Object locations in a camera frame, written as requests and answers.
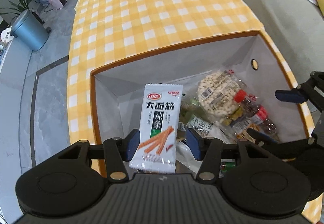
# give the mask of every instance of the black circular motor housing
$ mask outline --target black circular motor housing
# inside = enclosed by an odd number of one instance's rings
[[[22,210],[49,217],[73,215],[92,206],[104,189],[100,174],[74,159],[50,158],[16,183]]]
[[[245,145],[257,151],[242,154]],[[311,190],[307,177],[264,149],[251,146],[240,143],[241,164],[223,177],[222,190],[228,200],[244,212],[270,218],[301,212]]]

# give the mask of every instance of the trash can lid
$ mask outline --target trash can lid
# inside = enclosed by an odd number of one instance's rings
[[[12,24],[11,31],[16,31],[22,23],[25,22],[27,17],[30,15],[30,11],[26,9],[24,12],[22,12],[19,17],[16,19],[16,21]]]

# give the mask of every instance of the red oval logo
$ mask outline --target red oval logo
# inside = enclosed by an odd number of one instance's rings
[[[152,93],[147,95],[147,98],[149,100],[159,100],[159,99],[161,99],[161,97],[162,97],[162,95],[157,93],[157,92],[152,92]]]

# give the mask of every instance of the barcode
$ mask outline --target barcode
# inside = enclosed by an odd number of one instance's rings
[[[208,98],[211,94],[213,93],[213,91],[210,88],[207,88],[204,92],[202,92],[200,94],[200,97],[202,97],[202,99],[206,99]]]
[[[249,119],[243,120],[241,122],[236,123],[233,126],[233,130],[235,133],[240,134],[242,131],[247,128],[251,124],[251,121]]]

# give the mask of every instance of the metal grommet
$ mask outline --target metal grommet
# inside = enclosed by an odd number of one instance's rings
[[[215,175],[211,172],[203,172],[199,174],[199,178],[202,180],[212,180]]]
[[[308,140],[307,140],[307,143],[308,143],[309,145],[312,145],[314,142],[315,142],[315,138],[313,138],[313,137],[310,137],[310,138],[308,138]]]
[[[110,174],[110,178],[114,180],[122,180],[126,177],[126,174],[123,172],[113,172]]]
[[[259,69],[259,63],[255,59],[251,60],[251,66],[252,66],[252,69],[254,69],[254,70]]]

